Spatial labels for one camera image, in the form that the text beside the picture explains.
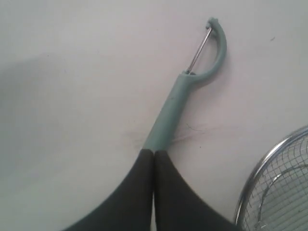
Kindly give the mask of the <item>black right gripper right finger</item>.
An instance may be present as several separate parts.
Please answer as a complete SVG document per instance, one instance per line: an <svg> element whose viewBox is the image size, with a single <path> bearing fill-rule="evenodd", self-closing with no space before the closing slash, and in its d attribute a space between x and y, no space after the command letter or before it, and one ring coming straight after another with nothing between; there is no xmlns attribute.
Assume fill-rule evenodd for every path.
<svg viewBox="0 0 308 231"><path fill-rule="evenodd" d="M166 151L154 155L154 206L158 231L239 231L186 183Z"/></svg>

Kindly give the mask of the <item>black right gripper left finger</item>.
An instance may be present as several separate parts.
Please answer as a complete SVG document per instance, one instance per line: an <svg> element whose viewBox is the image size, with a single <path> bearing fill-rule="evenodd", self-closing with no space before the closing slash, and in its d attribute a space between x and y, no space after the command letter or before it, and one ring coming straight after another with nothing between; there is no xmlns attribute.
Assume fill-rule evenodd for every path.
<svg viewBox="0 0 308 231"><path fill-rule="evenodd" d="M120 185L67 231L149 231L154 191L154 154L142 149Z"/></svg>

